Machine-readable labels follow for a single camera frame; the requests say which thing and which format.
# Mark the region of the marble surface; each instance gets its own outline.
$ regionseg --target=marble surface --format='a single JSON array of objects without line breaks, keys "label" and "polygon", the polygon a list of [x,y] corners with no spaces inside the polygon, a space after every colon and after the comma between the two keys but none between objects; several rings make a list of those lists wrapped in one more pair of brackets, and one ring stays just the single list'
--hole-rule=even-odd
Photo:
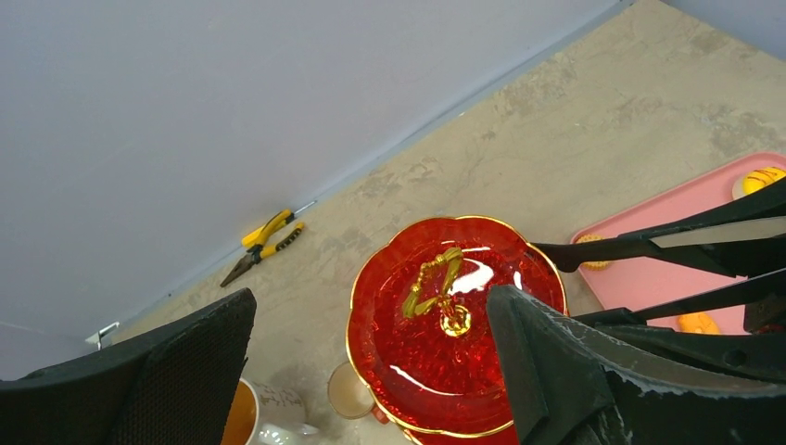
[{"label": "marble surface", "polygon": [[[786,65],[655,0],[641,0],[302,216],[287,251],[221,289],[231,265],[162,303],[132,337],[249,287],[245,375],[297,390],[325,444],[406,443],[333,414],[349,290],[391,236],[433,215],[485,214],[528,239],[578,229],[742,155],[786,153]],[[600,309],[577,274],[573,314]]]}]

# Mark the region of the pliers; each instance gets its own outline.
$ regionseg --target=pliers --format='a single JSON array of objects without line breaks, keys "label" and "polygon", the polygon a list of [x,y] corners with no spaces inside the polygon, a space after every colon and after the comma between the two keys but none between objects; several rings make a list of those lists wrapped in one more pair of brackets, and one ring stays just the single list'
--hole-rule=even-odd
[{"label": "pliers", "polygon": [[241,241],[243,247],[247,249],[246,255],[244,255],[243,258],[237,262],[235,267],[232,268],[232,271],[226,275],[226,278],[223,279],[220,286],[225,287],[229,285],[237,279],[238,276],[248,272],[254,264],[259,264],[262,260],[292,244],[292,241],[295,241],[306,226],[304,223],[298,222],[295,224],[295,229],[277,244],[265,246],[272,234],[283,229],[294,220],[295,213],[292,213],[292,210],[282,210],[277,215],[273,216],[265,225],[246,235]]}]

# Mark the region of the gold handle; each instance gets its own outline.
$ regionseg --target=gold handle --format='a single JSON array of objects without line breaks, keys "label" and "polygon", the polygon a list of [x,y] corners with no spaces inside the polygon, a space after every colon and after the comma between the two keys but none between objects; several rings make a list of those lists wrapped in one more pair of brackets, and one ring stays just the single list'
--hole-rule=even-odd
[{"label": "gold handle", "polygon": [[[462,267],[463,254],[460,248],[449,248],[445,253],[437,255],[433,261],[425,262],[420,266],[417,281],[410,287],[410,295],[401,305],[401,311],[406,318],[414,318],[431,311],[435,304],[442,310],[442,330],[451,337],[457,337],[469,330],[470,314],[464,306],[451,304],[448,292],[459,276]],[[448,265],[448,272],[442,282],[442,288],[436,297],[418,302],[423,294],[423,281],[430,276],[437,267]]]}]

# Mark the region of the orange pastry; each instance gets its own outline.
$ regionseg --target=orange pastry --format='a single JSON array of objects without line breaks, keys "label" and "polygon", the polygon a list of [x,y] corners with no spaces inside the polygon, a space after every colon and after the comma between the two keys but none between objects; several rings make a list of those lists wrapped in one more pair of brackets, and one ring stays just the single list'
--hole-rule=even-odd
[{"label": "orange pastry", "polygon": [[[592,242],[592,241],[600,241],[602,239],[605,239],[605,238],[603,236],[600,236],[600,235],[586,234],[586,235],[580,236],[576,240],[576,243],[577,244],[578,243],[589,243],[589,242]],[[609,265],[611,263],[612,263],[611,261],[587,261],[587,262],[582,262],[581,263],[581,267],[584,267],[584,268],[589,269],[591,271],[602,271],[603,269],[609,267]]]},{"label": "orange pastry", "polygon": [[705,312],[694,312],[680,315],[678,318],[679,330],[692,334],[720,334],[720,329],[715,321]]},{"label": "orange pastry", "polygon": [[756,169],[740,179],[731,187],[731,197],[740,199],[786,177],[786,171],[778,167]]}]

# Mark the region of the cup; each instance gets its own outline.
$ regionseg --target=cup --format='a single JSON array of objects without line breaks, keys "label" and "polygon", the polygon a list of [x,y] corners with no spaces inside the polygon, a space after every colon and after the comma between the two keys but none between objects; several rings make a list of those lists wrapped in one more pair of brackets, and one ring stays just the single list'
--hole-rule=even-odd
[{"label": "cup", "polygon": [[371,413],[380,424],[390,421],[376,406],[371,390],[363,384],[349,362],[338,365],[330,375],[327,399],[333,411],[345,419],[360,419]]},{"label": "cup", "polygon": [[305,420],[306,407],[297,392],[240,377],[221,444],[305,445],[308,436],[319,432]]}]

